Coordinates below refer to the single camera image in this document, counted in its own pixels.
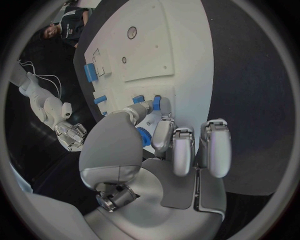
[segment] white wire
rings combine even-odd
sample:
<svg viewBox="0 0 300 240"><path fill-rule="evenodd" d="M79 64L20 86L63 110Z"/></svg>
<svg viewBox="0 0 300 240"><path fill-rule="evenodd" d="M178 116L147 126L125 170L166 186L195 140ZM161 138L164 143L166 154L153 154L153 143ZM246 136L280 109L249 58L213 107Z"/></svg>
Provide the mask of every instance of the white wire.
<svg viewBox="0 0 300 240"><path fill-rule="evenodd" d="M47 81L53 83L54 86L56 87L57 92L58 92L58 98L61 99L61 97L62 97L62 84L61 84L60 79L59 79L57 76L55 76L55 75L37 75L37 74L36 74L36 68L35 68L35 66L34 66L34 64L33 64L32 61L21 62L21 60L19 60L18 62L19 62L19 63L21 64L21 66L23 66L23 67L25 67L25 66L32 66L32 68L33 68L33 74L34 74L35 76L37 76L37 77L39 77L39 78L41 78L41 79L44 79L44 80L47 80ZM58 82L59 82L60 92L59 92L58 86L57 86L53 81L51 81L51 80L49 80L49 79L47 79L47 78L44 78L44 77L55 77L55 78L57 78L57 80L58 80Z"/></svg>
<svg viewBox="0 0 300 240"><path fill-rule="evenodd" d="M61 99L61 98L60 98L60 91L59 91L59 89L58 89L58 86L57 86L53 81L51 81L51 80L49 80L49 79L47 79L47 78L41 77L41 76L39 76L39 75L35 75L35 76L39 77L40 79L44 79L44 80L47 80L47 81L53 83L54 86L56 87L56 90L57 90L57 93L58 93L58 98Z"/></svg>
<svg viewBox="0 0 300 240"><path fill-rule="evenodd" d="M38 75L38 76L39 77L56 77L58 82L59 82L59 87L60 87L60 96L59 96L59 98L62 97L62 84L61 84L60 79L57 76L55 76L55 75Z"/></svg>

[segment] dark shirt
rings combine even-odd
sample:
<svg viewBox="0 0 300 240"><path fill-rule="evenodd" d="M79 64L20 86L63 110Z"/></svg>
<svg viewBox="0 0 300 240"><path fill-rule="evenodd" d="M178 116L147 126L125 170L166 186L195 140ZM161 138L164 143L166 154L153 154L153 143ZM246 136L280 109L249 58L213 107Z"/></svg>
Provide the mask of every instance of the dark shirt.
<svg viewBox="0 0 300 240"><path fill-rule="evenodd" d="M88 10L88 8L81 8L77 6L67 6L65 8L64 15L60 21L60 35L65 43L70 44L73 47L78 43L81 33L85 27L83 13Z"/></svg>

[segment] person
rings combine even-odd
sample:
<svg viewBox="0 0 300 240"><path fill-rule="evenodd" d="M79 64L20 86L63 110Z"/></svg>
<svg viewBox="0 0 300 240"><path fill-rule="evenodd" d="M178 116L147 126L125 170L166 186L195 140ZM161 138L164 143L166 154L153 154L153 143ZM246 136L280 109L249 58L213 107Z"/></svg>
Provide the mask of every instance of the person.
<svg viewBox="0 0 300 240"><path fill-rule="evenodd" d="M51 39L61 36L63 42L77 48L78 41L88 22L89 9L77 6L67 6L59 24L51 23L40 30L40 39Z"/></svg>

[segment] round gauge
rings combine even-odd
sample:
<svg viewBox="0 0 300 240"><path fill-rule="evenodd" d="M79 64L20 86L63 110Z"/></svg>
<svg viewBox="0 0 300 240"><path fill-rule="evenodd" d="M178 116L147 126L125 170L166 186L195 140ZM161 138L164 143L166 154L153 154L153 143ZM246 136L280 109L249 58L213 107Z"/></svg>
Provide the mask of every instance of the round gauge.
<svg viewBox="0 0 300 240"><path fill-rule="evenodd" d="M129 39L134 39L137 35L137 28L135 26L132 26L128 29L128 32L127 32L127 37Z"/></svg>

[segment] cable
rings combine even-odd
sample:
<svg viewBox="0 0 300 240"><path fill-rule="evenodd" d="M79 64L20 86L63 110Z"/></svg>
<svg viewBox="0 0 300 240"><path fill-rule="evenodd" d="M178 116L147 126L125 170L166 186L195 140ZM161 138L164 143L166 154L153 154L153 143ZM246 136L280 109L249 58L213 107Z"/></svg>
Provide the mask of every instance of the cable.
<svg viewBox="0 0 300 240"><path fill-rule="evenodd" d="M21 62L21 60L19 60L18 63L19 63L22 67L25 67L25 66L32 66L32 68L33 68L33 74L34 74L35 76L37 76L37 77L39 77L39 78L41 78L41 79L44 79L44 80L47 80L47 81L53 83L54 86L56 87L57 92L58 92L58 98L61 99L61 97L62 97L62 84L61 84L60 79L59 79L57 76L55 76L55 75L37 75L37 74L36 74L36 68L35 68L35 66L34 66L34 64L33 64L32 61ZM44 78L44 77L55 77L55 78L57 78L57 80L58 80L58 82L59 82L60 92L59 92L58 86L57 86L53 81L51 81L51 80L49 80L49 79L47 79L47 78Z"/></svg>
<svg viewBox="0 0 300 240"><path fill-rule="evenodd" d="M47 80L47 81L53 83L54 86L56 87L56 90L57 90L57 93L58 93L58 98L61 99L61 98L60 98L60 91L59 91L59 89L58 89L58 86L57 86L53 81L51 81L51 80L49 80L49 79L47 79L47 78L41 77L41 76L39 76L39 75L35 75L35 76L39 77L40 79L44 79L44 80Z"/></svg>

